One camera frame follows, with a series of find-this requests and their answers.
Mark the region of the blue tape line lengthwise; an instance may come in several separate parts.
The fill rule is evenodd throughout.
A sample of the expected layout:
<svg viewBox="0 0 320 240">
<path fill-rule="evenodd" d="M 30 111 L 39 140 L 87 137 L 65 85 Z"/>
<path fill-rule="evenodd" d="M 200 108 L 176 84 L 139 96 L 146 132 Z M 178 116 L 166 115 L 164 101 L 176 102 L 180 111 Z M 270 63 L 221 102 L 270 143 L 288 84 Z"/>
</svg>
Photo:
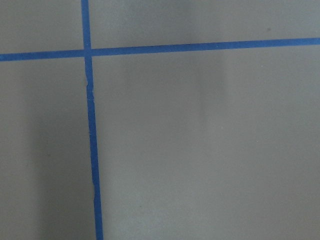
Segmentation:
<svg viewBox="0 0 320 240">
<path fill-rule="evenodd" d="M 93 183 L 95 237 L 97 240 L 102 240 L 104 238 L 104 234 L 103 234 L 103 218 L 102 218 L 102 205 L 101 205 L 101 192 L 100 192 L 98 142 L 97 142 L 97 130 L 96 130 L 96 111 L 95 111 L 95 98 L 94 98 L 94 77 L 93 77 L 92 45 L 91 45 L 91 32 L 90 32 L 90 14 L 89 14 L 89 2 L 87 0 L 81 1 L 81 17 L 82 17 L 84 66 L 85 66 L 85 76 L 87 81 L 86 98 L 87 98 L 91 175 L 92 175 L 92 183 Z"/>
</svg>

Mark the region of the blue tape line crosswise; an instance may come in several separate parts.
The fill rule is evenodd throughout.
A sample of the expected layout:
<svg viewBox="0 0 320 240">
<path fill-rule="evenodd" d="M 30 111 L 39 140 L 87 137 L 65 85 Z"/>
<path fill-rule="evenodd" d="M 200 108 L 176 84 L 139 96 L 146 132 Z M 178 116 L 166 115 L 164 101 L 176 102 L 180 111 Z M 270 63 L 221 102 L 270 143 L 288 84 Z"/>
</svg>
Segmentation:
<svg viewBox="0 0 320 240">
<path fill-rule="evenodd" d="M 4 53 L 0 55 L 1 62 L 46 60 L 46 59 L 67 59 L 67 58 L 90 58 L 100 56 L 119 55 L 139 55 L 155 53 L 177 53 L 196 51 L 215 51 L 250 48 L 275 48 L 294 46 L 315 46 L 320 44 L 318 37 L 314 38 L 291 38 L 291 39 L 269 39 L 269 40 L 248 40 L 248 41 L 228 41 L 210 43 L 190 43 L 190 44 L 167 44 L 150 46 L 128 46 L 128 47 L 108 47 L 93 49 L 40 51 Z"/>
</svg>

